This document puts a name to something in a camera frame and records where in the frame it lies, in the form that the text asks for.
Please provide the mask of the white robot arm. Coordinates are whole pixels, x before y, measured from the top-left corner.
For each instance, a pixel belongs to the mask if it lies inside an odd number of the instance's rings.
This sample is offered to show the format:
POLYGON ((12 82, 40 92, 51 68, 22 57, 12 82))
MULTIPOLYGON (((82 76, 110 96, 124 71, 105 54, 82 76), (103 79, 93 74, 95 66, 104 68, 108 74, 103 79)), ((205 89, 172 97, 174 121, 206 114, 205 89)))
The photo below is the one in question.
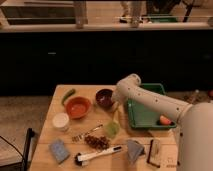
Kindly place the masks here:
POLYGON ((177 171, 213 171, 213 103, 190 104, 140 87, 133 73, 119 80, 112 100, 128 98, 163 114, 180 126, 177 171))

